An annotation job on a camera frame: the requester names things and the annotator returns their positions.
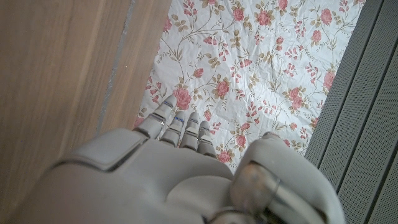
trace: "wooden surface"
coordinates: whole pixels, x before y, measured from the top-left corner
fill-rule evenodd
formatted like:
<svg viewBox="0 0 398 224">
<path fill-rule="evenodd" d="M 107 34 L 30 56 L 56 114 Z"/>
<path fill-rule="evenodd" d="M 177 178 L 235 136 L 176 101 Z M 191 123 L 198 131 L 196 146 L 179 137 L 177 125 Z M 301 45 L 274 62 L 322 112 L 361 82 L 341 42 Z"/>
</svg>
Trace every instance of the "wooden surface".
<svg viewBox="0 0 398 224">
<path fill-rule="evenodd" d="M 109 131 L 114 127 L 132 129 L 137 112 L 141 104 L 147 79 L 152 68 L 141 66 L 153 64 L 156 51 L 149 47 L 159 46 L 160 36 L 163 31 L 166 14 L 157 12 L 167 9 L 169 12 L 171 1 L 137 1 L 131 20 L 137 21 L 130 24 L 125 48 L 120 58 L 120 66 L 116 74 L 113 91 L 109 98 L 103 125 L 100 132 Z M 143 42 L 156 43 L 154 46 L 143 45 Z"/>
<path fill-rule="evenodd" d="M 130 4 L 0 2 L 0 222 L 51 163 L 95 135 Z M 169 7 L 136 0 L 101 130 L 134 123 Z"/>
</svg>

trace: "floral bedsheet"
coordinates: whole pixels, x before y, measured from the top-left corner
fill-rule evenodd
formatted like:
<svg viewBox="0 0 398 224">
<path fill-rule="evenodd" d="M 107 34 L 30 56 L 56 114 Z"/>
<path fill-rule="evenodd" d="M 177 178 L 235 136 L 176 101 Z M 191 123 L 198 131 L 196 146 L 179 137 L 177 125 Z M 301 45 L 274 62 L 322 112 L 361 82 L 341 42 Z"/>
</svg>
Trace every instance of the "floral bedsheet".
<svg viewBox="0 0 398 224">
<path fill-rule="evenodd" d="M 174 94 L 231 170 L 266 131 L 304 155 L 363 4 L 173 0 L 136 125 Z"/>
</svg>

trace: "gray robot hand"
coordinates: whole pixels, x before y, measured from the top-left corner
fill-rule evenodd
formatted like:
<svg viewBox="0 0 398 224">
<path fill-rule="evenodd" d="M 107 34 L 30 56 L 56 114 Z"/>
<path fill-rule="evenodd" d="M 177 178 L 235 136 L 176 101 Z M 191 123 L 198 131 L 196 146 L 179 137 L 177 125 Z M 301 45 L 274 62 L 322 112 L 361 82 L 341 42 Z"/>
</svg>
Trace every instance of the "gray robot hand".
<svg viewBox="0 0 398 224">
<path fill-rule="evenodd" d="M 10 223 L 345 223 L 326 178 L 275 134 L 249 146 L 235 175 L 197 113 L 178 112 L 156 141 L 176 102 L 60 159 Z"/>
</svg>

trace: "gray mesh panel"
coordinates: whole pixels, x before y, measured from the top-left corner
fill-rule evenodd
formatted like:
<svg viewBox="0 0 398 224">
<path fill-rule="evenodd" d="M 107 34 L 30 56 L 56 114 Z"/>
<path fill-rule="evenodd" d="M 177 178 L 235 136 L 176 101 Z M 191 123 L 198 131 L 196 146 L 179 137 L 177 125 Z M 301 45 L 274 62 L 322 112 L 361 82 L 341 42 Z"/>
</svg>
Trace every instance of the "gray mesh panel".
<svg viewBox="0 0 398 224">
<path fill-rule="evenodd" d="M 376 21 L 381 4 L 382 0 L 366 1 L 341 60 L 342 63 L 338 68 L 333 86 L 320 114 L 316 131 L 305 154 L 305 157 L 317 167 L 321 163 L 323 153 L 338 118 L 339 113 L 337 111 L 340 111 L 344 104 L 344 99 L 362 59 L 363 51 L 368 44 L 368 38 L 373 30 L 374 21 Z"/>
<path fill-rule="evenodd" d="M 371 212 L 377 200 L 376 195 L 383 185 L 383 175 L 389 170 L 390 158 L 395 156 L 397 136 L 398 49 L 386 73 L 338 194 L 348 223 L 364 223 L 370 215 L 369 211 Z"/>
<path fill-rule="evenodd" d="M 369 223 L 398 223 L 398 156 L 396 156 Z"/>
<path fill-rule="evenodd" d="M 339 188 L 395 51 L 398 6 L 384 1 L 319 170 Z"/>
</svg>

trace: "robotic finger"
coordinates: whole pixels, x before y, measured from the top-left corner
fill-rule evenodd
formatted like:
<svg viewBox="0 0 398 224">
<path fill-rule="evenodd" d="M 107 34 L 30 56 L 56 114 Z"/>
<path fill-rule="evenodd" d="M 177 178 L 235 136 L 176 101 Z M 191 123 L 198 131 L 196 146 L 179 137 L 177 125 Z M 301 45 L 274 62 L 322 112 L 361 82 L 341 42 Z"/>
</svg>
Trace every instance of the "robotic finger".
<svg viewBox="0 0 398 224">
<path fill-rule="evenodd" d="M 178 140 L 180 140 L 181 130 L 185 122 L 185 114 L 182 111 L 179 111 L 169 128 L 166 129 L 166 132 L 160 138 L 160 141 L 169 144 L 173 147 L 177 147 Z"/>
<path fill-rule="evenodd" d="M 205 156 L 210 156 L 215 159 L 216 151 L 214 150 L 213 143 L 211 142 L 209 123 L 202 121 L 199 127 L 199 141 L 198 141 L 198 152 Z"/>
<path fill-rule="evenodd" d="M 182 136 L 180 148 L 197 150 L 199 136 L 199 114 L 193 112 L 187 121 L 184 135 Z"/>
<path fill-rule="evenodd" d="M 177 99 L 175 96 L 171 95 L 167 97 L 166 100 L 138 127 L 134 128 L 133 131 L 139 131 L 151 139 L 157 138 L 176 104 Z"/>
</svg>

